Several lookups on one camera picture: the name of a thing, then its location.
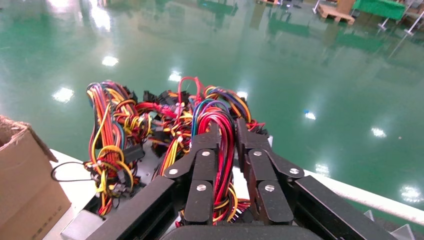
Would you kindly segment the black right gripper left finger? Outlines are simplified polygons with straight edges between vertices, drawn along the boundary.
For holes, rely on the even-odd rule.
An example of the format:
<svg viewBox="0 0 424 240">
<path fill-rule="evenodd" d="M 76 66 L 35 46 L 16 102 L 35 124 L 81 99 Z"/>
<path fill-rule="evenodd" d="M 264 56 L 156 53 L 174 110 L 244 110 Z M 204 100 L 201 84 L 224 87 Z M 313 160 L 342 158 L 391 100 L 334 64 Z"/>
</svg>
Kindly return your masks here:
<svg viewBox="0 0 424 240">
<path fill-rule="evenodd" d="M 219 128 L 195 135 L 189 154 L 155 177 L 88 236 L 89 240 L 159 240 L 184 210 L 188 225 L 211 225 Z"/>
</svg>

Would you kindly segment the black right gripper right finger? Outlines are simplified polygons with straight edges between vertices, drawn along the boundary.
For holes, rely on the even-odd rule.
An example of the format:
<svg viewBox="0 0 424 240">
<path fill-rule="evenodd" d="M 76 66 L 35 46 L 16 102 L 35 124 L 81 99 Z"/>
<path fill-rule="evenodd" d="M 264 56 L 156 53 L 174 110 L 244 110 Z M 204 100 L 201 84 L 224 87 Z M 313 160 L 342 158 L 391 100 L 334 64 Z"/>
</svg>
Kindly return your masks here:
<svg viewBox="0 0 424 240">
<path fill-rule="evenodd" d="M 236 121 L 239 166 L 254 216 L 265 225 L 301 227 L 320 240 L 391 240 L 383 227 L 360 213 L 302 168 L 274 153 L 265 135 Z"/>
</svg>

